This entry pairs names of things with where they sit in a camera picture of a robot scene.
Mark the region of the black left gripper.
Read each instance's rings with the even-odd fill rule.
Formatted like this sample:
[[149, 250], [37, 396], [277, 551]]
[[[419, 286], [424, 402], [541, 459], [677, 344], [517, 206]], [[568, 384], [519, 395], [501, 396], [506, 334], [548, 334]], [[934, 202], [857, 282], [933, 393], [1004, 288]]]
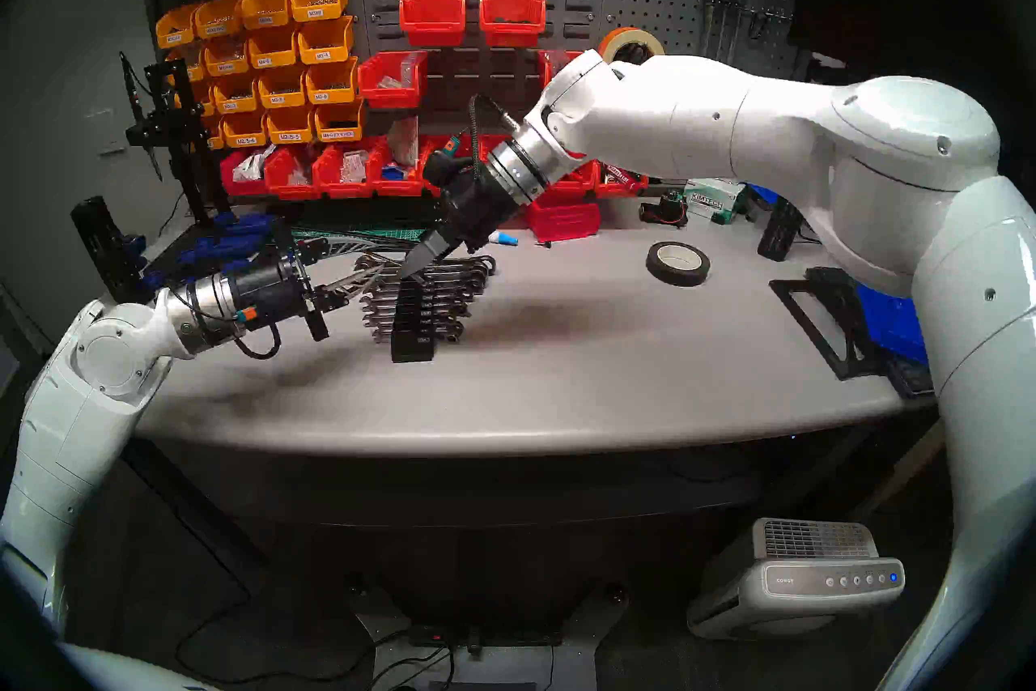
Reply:
[[274, 343], [281, 343], [280, 323], [300, 317], [311, 338], [329, 337], [324, 313], [370, 295], [368, 287], [381, 276], [380, 268], [366, 268], [339, 280], [313, 286], [309, 268], [317, 257], [306, 249], [285, 249], [263, 255], [247, 268], [231, 273], [233, 320], [241, 330], [267, 328]]

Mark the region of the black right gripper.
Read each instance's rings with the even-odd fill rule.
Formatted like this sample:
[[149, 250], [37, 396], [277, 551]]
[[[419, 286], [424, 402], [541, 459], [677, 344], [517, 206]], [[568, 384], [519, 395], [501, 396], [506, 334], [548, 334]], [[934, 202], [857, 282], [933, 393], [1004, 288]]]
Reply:
[[429, 238], [407, 253], [401, 280], [412, 279], [461, 244], [473, 253], [528, 202], [526, 193], [490, 166], [448, 166], [442, 175], [442, 226], [430, 229]]

